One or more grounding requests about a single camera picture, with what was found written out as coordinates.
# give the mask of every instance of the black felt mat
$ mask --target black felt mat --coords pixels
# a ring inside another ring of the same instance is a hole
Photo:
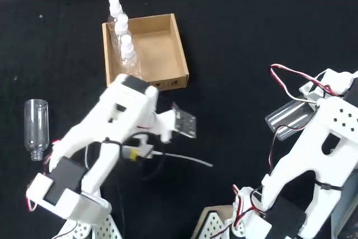
[[[354,72],[358,53],[355,0],[121,0],[130,17],[175,13],[190,71],[186,89],[162,93],[161,110],[176,101],[197,116],[195,140],[166,146],[214,164],[168,158],[161,174],[141,182],[123,163],[103,189],[126,238],[189,238],[203,207],[230,204],[231,184],[257,186],[268,171],[272,133],[264,117],[288,102],[270,77],[279,62],[310,74],[330,67]],[[0,228],[3,238],[51,238],[62,225],[38,208],[28,213],[26,185],[41,165],[23,146],[23,103],[46,99],[51,140],[79,123],[105,89],[101,23],[107,0],[0,1]],[[304,81],[282,74],[293,92]],[[274,161],[297,136],[277,143]],[[284,195],[301,207],[313,191],[304,175]],[[323,231],[329,232],[329,222]],[[321,237],[328,238],[327,233]]]

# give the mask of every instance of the plastic bottle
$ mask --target plastic bottle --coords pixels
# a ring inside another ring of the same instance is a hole
[[[116,41],[116,35],[114,33],[114,26],[117,21],[118,16],[123,14],[122,5],[119,3],[119,0],[108,0],[110,2],[110,15],[107,22],[109,22],[109,30],[111,35],[112,44]]]
[[[45,100],[25,102],[25,147],[31,160],[41,161],[43,151],[49,146],[49,105]]]
[[[121,37],[123,35],[130,35],[128,30],[128,16],[126,14],[119,14],[114,26],[115,37],[112,39],[112,46],[114,50],[114,56],[118,63],[121,61]]]
[[[121,68],[128,75],[143,78],[138,54],[134,50],[132,37],[128,34],[121,37]]]
[[[110,15],[107,22],[116,22],[119,14],[123,13],[122,5],[119,0],[108,0],[110,2]]]

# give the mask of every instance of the cardboard box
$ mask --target cardboard box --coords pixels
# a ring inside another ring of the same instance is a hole
[[[174,14],[129,20],[143,79],[160,90],[184,88],[189,72]],[[110,24],[102,24],[107,86],[121,73],[113,57]]]

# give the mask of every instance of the yellow connector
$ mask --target yellow connector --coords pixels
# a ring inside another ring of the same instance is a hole
[[[138,156],[138,151],[135,148],[131,148],[130,149],[129,159],[131,161],[136,161],[137,156]]]

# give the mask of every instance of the white robotic arm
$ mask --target white robotic arm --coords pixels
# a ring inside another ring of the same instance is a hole
[[[223,234],[214,234],[210,238],[289,239],[299,235],[303,239],[311,239],[321,229],[340,199],[343,184],[358,163],[358,72],[337,73],[327,69],[318,77],[321,84],[329,85],[336,96],[331,96],[320,87],[315,88],[312,82],[300,88],[303,96],[312,101],[309,104],[314,111],[311,119],[291,151],[263,178],[262,193],[251,187],[237,191],[242,209],[237,211],[238,207],[234,205],[235,214],[226,221],[231,227],[226,226],[228,229]],[[268,121],[279,126],[274,130],[275,136],[280,127],[282,130],[295,127],[298,119],[307,116],[303,115],[303,110],[299,115],[301,104],[298,102],[289,109],[284,106],[272,117],[274,120]],[[335,135],[340,141],[330,154],[324,154],[322,145],[330,135]],[[279,193],[288,182],[310,170],[316,174],[316,185],[309,207],[302,212],[279,197]],[[238,219],[236,212],[240,212],[241,219],[234,226],[234,220]],[[288,212],[296,214],[296,219],[292,219]],[[205,235],[202,232],[198,238],[205,239]]]
[[[169,142],[172,131],[195,137],[195,117],[174,107],[156,114],[158,90],[148,83],[124,74],[109,85],[88,115],[56,143],[48,176],[38,174],[26,196],[36,204],[65,219],[99,224],[111,212],[100,198],[99,188],[117,164],[123,143],[130,137],[140,140],[136,155],[148,153],[148,133]],[[102,142],[100,155],[87,170],[70,158],[92,142]]]

